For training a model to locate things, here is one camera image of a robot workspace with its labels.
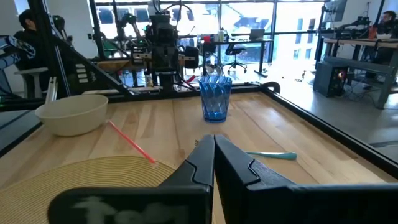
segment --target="blue glass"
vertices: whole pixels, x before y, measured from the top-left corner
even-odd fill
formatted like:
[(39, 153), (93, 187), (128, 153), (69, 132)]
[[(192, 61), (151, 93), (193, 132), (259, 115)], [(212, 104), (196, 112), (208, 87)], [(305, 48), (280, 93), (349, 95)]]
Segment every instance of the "blue glass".
[(222, 123), (226, 120), (231, 94), (230, 77), (208, 75), (199, 80), (201, 108), (205, 121)]

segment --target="round placemat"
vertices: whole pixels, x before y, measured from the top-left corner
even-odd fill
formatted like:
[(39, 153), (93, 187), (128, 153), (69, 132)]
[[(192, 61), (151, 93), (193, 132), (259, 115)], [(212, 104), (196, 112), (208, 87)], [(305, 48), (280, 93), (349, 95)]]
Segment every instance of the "round placemat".
[(134, 156), (104, 157), (59, 167), (0, 191), (0, 223), (44, 224), (51, 200), (76, 187), (156, 187), (174, 171)]

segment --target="office chair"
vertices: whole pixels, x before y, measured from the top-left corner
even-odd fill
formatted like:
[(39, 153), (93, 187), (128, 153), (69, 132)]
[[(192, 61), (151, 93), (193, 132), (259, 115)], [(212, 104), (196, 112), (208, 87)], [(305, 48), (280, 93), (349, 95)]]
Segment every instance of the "office chair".
[(246, 51), (246, 48), (244, 48), (244, 47), (234, 48), (234, 46), (235, 46), (235, 44), (229, 44), (228, 48), (225, 50), (225, 54), (230, 55), (230, 56), (235, 55), (235, 61), (223, 65), (223, 68), (224, 68), (224, 66), (230, 65), (230, 67), (228, 69), (228, 74), (229, 74), (231, 68), (236, 68), (236, 66), (240, 66), (240, 67), (244, 68), (244, 72), (246, 73), (248, 66), (236, 61), (236, 55), (240, 54), (241, 52)]

